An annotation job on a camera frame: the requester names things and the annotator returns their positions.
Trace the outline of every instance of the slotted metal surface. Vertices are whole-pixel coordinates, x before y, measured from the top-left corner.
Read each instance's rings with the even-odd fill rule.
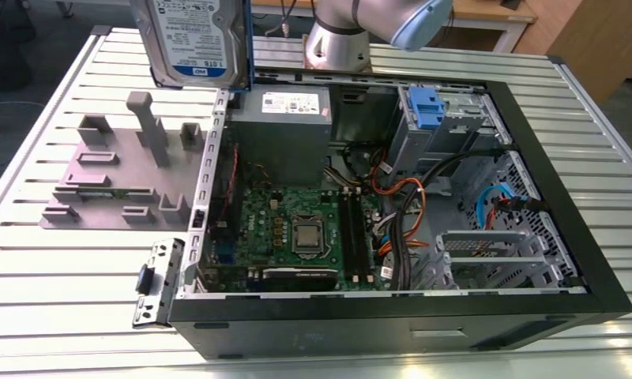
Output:
[[[301,67],[301,43],[256,39],[260,66]],[[373,46],[373,69],[510,83],[532,128],[632,300],[632,155],[560,66],[543,57]],[[168,330],[133,331],[137,270],[172,232],[45,231],[40,212],[80,137],[83,112],[137,128],[128,92],[153,112],[205,129],[215,92],[153,88],[137,31],[93,36],[0,181],[0,373],[44,377],[632,377],[632,314],[515,352],[207,363]]]

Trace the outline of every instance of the cpu socket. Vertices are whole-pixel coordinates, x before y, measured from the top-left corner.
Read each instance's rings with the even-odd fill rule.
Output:
[[[293,253],[315,259],[324,253],[324,219],[316,215],[293,216]]]

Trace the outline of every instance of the hard drive label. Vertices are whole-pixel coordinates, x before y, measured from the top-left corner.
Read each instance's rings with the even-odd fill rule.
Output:
[[[173,68],[196,77],[220,77],[228,68],[223,30],[215,13],[220,0],[155,0],[164,50]]]

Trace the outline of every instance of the green circuit board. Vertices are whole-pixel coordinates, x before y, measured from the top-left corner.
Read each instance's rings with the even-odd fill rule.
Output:
[[[377,210],[375,196],[361,196],[365,219]],[[307,258],[293,252],[295,226],[301,222],[323,226],[323,250]],[[367,245],[372,266],[372,246]],[[243,291],[241,268],[295,267],[337,270],[340,291],[365,291],[380,283],[353,283],[344,278],[344,257],[340,243],[339,193],[319,189],[247,189],[241,206],[240,233],[233,247],[233,263],[219,266],[220,281],[228,291]]]

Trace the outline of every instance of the sticker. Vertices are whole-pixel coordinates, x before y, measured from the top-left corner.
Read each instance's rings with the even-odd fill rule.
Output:
[[[80,192],[77,195],[81,197],[113,197],[109,192]]]
[[[184,75],[220,77],[228,67],[223,30],[213,24],[220,0],[153,0],[171,65]]]
[[[267,92],[263,113],[319,114],[319,94]]]
[[[524,17],[524,16],[508,16],[508,20],[532,22],[535,19],[531,17]]]
[[[393,170],[393,168],[389,166],[388,163],[385,162],[381,162],[379,164],[379,168],[381,169],[383,172],[385,172],[387,174],[391,174],[391,170]]]
[[[393,269],[391,267],[383,266],[381,273],[379,274],[384,279],[391,280],[393,278]]]

